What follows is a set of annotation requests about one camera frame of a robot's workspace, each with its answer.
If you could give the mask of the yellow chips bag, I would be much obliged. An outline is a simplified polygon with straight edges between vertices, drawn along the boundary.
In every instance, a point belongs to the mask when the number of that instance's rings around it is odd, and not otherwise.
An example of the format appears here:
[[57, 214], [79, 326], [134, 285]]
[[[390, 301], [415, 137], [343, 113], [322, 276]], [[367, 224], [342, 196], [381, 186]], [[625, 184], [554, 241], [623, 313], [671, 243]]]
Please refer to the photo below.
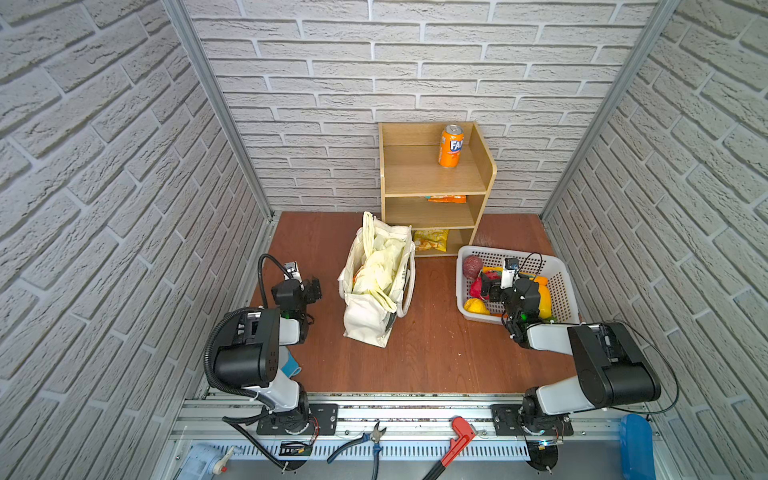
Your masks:
[[434, 250], [446, 253], [448, 236], [448, 229], [416, 230], [413, 234], [413, 241], [419, 252]]

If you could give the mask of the white floral canvas tote bag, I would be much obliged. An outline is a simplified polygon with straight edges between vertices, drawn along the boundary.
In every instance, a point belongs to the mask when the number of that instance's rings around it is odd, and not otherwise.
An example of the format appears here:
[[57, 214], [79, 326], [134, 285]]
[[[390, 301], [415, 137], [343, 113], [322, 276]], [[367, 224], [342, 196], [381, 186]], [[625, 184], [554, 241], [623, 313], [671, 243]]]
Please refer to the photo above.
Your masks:
[[415, 243], [407, 226], [363, 214], [338, 277], [345, 302], [344, 336], [384, 348], [396, 319], [408, 313], [415, 288]]

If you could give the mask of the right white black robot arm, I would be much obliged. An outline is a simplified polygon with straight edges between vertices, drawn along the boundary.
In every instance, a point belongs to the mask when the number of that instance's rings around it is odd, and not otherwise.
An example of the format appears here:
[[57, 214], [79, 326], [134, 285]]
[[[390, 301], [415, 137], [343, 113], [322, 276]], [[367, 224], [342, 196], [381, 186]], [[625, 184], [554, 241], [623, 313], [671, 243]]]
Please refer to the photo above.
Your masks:
[[572, 413], [657, 400], [662, 384], [627, 326], [549, 323], [543, 317], [543, 283], [530, 275], [482, 273], [482, 297], [504, 306], [501, 323], [520, 347], [568, 355], [576, 374], [526, 391], [517, 422], [531, 435], [563, 434]]

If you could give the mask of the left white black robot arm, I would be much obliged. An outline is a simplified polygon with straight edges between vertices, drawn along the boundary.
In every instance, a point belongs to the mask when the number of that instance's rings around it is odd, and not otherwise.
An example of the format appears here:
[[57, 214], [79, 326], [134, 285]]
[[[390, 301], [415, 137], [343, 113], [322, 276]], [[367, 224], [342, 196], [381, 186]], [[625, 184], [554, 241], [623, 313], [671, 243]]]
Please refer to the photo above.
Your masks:
[[274, 308], [244, 307], [213, 328], [203, 366], [210, 386], [258, 401], [278, 428], [292, 435], [318, 430], [304, 387], [283, 371], [288, 347], [306, 341], [313, 317], [307, 306], [322, 297], [319, 280], [287, 279], [272, 288]]

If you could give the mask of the cream plastic grocery bag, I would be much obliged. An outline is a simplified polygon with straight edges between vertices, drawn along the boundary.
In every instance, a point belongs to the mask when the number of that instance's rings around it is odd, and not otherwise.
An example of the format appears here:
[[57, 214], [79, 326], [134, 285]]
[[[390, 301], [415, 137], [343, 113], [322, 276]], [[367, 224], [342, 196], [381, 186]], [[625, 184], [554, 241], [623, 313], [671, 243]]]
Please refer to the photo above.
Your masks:
[[365, 212], [358, 238], [363, 250], [352, 277], [352, 293], [369, 295], [394, 313], [403, 290], [400, 270], [404, 253], [410, 248], [410, 233], [406, 227], [389, 226]]

